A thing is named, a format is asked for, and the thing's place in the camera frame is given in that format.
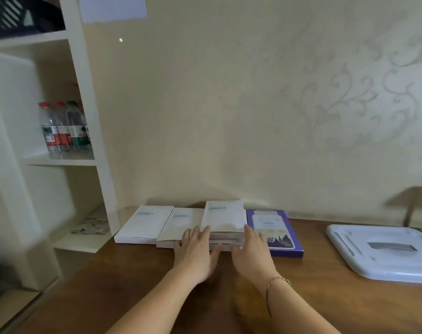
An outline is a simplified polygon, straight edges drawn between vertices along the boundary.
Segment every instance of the black basket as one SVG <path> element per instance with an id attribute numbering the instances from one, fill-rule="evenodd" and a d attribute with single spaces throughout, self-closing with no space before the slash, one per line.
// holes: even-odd
<path id="1" fill-rule="evenodd" d="M 30 16 L 32 24 L 26 25 Z M 44 0 L 0 0 L 0 39 L 64 29 L 63 13 L 51 3 Z"/>

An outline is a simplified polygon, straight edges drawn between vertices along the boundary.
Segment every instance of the hand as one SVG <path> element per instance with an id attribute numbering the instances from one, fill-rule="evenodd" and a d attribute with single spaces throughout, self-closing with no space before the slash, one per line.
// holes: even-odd
<path id="1" fill-rule="evenodd" d="M 192 233 L 191 229 L 187 229 L 181 241 L 174 244 L 174 269 L 183 270 L 194 286 L 210 277 L 222 250 L 222 245 L 218 244 L 209 254 L 210 233 L 211 227 L 206 226 L 200 233 L 200 228 L 196 226 Z"/>
<path id="2" fill-rule="evenodd" d="M 262 233 L 256 234 L 251 227 L 245 225 L 243 249 L 231 245 L 231 256 L 237 272 L 256 286 L 265 297 L 270 281 L 280 276 L 271 258 L 266 237 Z"/>

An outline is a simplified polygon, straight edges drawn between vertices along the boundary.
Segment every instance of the left hand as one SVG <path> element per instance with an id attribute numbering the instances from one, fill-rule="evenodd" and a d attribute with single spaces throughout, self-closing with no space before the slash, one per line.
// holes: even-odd
<path id="1" fill-rule="evenodd" d="M 210 226 L 206 226 L 203 232 L 196 226 L 192 232 L 187 229 L 181 241 L 174 244 L 174 269 L 183 270 L 194 286 L 210 277 L 222 250 L 222 245 L 218 244 L 212 253 L 209 253 L 210 233 Z"/>

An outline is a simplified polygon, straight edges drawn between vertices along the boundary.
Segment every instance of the white cabinet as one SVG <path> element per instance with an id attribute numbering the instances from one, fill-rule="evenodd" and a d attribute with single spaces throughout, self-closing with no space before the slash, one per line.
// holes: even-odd
<path id="1" fill-rule="evenodd" d="M 36 290 L 64 278 L 62 260 L 97 252 L 120 228 L 77 2 L 61 7 L 67 30 L 0 40 L 0 195 L 16 270 Z M 83 101 L 93 153 L 48 156 L 37 105 L 57 100 Z M 70 233 L 101 204 L 111 232 Z"/>

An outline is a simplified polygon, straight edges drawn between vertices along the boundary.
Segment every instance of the plastic bottle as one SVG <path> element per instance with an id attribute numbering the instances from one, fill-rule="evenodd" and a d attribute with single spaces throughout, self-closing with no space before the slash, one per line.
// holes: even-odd
<path id="1" fill-rule="evenodd" d="M 86 132 L 87 132 L 87 138 L 89 139 L 89 149 L 92 150 L 92 143 L 90 142 L 90 134 L 89 134 L 89 128 L 87 127 L 87 121 L 86 121 L 86 114 L 84 112 L 84 106 L 83 106 L 83 102 L 81 102 L 80 100 L 77 102 L 78 104 L 78 108 L 80 109 L 82 115 L 82 120 L 84 123 L 84 127 L 86 128 Z"/>
<path id="2" fill-rule="evenodd" d="M 57 102 L 56 113 L 58 116 L 58 133 L 60 134 L 61 150 L 71 151 L 73 149 L 73 142 L 70 135 L 66 111 L 66 104 L 62 101 Z"/>
<path id="3" fill-rule="evenodd" d="M 89 138 L 83 122 L 83 114 L 75 101 L 67 101 L 66 115 L 69 123 L 70 135 L 72 136 L 73 148 L 76 151 L 88 151 Z"/>
<path id="4" fill-rule="evenodd" d="M 58 119 L 55 110 L 48 102 L 41 102 L 38 105 L 40 108 L 39 119 L 47 149 L 51 157 L 59 157 L 61 139 L 58 133 Z"/>

